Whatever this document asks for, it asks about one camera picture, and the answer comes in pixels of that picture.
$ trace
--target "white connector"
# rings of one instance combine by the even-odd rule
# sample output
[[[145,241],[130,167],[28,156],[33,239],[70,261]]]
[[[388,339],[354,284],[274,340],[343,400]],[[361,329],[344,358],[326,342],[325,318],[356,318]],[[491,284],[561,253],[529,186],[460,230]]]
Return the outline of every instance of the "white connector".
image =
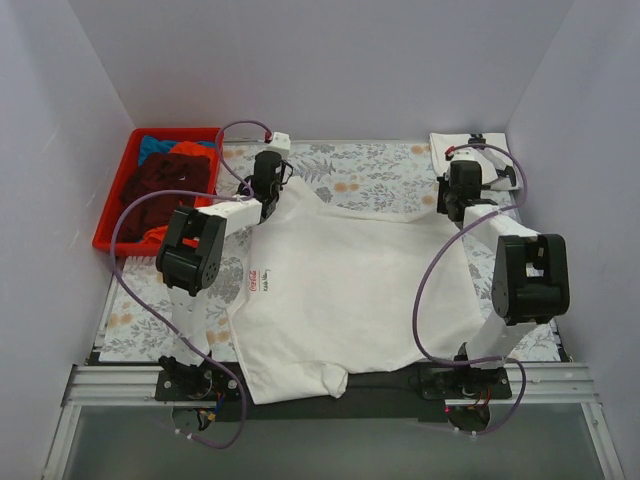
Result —
[[[265,148],[267,152],[277,152],[280,154],[283,160],[289,158],[289,152],[291,151],[291,139],[289,135],[281,132],[273,132],[271,141]]]
[[[462,150],[456,150],[455,152],[453,152],[453,158],[451,159],[451,161],[454,160],[472,160],[475,161],[476,157],[475,157],[475,152],[473,151],[473,148],[463,148]]]

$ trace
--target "glass panel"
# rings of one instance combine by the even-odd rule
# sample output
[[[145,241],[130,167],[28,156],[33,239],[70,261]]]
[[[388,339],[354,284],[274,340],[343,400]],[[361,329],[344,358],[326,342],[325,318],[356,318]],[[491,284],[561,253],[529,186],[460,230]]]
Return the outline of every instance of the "glass panel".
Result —
[[[492,407],[493,418],[506,409]],[[151,418],[173,425],[167,407],[84,407],[65,478],[603,478],[580,405],[524,405],[476,439],[411,420],[252,421],[222,452]],[[195,413],[178,419],[196,430]],[[234,428],[219,423],[204,434],[223,439]]]

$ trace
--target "dark red clothing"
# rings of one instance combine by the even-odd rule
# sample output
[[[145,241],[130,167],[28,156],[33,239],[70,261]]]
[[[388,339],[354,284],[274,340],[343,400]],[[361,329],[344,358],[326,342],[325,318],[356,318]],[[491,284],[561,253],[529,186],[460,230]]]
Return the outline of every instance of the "dark red clothing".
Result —
[[[120,193],[126,208],[134,200],[159,190],[192,190],[206,192],[209,184],[209,158],[179,153],[152,153],[129,177]],[[144,233],[160,225],[167,225],[178,205],[193,206],[195,197],[160,195],[135,207],[127,216],[118,242],[137,242]]]

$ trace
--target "printed logo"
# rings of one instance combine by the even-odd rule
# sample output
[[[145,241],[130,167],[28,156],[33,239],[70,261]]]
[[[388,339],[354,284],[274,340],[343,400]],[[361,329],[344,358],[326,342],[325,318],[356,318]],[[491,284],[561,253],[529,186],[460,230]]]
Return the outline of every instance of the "printed logo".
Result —
[[[252,292],[258,290],[258,272],[255,270],[249,272],[249,290]]]
[[[252,292],[268,292],[269,291],[269,272],[267,268],[263,272],[260,270],[249,270],[249,290]]]

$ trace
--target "blue clothing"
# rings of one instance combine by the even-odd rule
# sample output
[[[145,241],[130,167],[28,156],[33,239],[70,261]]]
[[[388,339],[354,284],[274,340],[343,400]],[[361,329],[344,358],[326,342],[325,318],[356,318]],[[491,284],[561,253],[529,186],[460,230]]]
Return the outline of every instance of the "blue clothing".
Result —
[[[140,152],[138,153],[138,166],[142,165],[149,155],[152,153],[169,153],[178,143],[174,140],[158,140],[150,135],[142,137],[140,142]],[[214,142],[196,142],[205,147],[215,148]]]

